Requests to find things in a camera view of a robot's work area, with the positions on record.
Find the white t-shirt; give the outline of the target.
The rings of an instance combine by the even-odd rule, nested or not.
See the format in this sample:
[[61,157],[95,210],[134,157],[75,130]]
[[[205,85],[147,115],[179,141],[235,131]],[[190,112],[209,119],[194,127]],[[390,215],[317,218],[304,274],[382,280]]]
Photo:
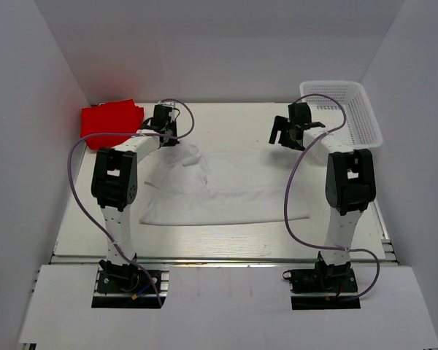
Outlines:
[[285,187],[299,153],[289,149],[203,153],[165,147],[142,162],[139,221],[155,226],[246,225],[306,219],[303,189]]

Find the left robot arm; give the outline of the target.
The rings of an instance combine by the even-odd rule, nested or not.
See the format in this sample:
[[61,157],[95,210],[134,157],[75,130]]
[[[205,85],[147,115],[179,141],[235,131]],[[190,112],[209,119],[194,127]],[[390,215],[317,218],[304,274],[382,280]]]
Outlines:
[[107,258],[100,266],[125,291],[135,289],[140,276],[133,265],[137,254],[130,223],[130,206],[138,190],[137,166],[160,147],[178,143],[174,109],[174,102],[159,102],[151,119],[134,136],[96,153],[91,194],[103,214],[108,244]]

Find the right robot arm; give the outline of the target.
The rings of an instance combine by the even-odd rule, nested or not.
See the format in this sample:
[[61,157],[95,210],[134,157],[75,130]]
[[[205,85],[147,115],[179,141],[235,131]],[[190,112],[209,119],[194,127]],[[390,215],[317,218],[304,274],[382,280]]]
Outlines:
[[323,123],[314,122],[304,102],[288,105],[288,116],[276,116],[269,143],[314,155],[326,165],[325,196],[330,217],[325,242],[318,246],[316,284],[333,290],[350,272],[350,248],[361,215],[376,197],[372,153],[339,141]]

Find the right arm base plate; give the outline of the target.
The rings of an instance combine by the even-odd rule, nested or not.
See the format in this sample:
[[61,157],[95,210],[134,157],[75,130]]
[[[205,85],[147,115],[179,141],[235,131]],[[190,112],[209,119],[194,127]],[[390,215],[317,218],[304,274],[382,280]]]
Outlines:
[[355,273],[346,263],[341,267],[315,263],[310,269],[283,272],[291,287],[294,311],[350,310],[361,307]]

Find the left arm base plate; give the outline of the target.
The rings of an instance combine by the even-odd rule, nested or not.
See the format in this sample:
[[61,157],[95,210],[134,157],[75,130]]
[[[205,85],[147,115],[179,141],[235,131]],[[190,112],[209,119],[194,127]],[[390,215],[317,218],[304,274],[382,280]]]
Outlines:
[[160,309],[167,294],[167,272],[148,270],[148,275],[133,265],[116,265],[100,260],[93,291],[92,308]]

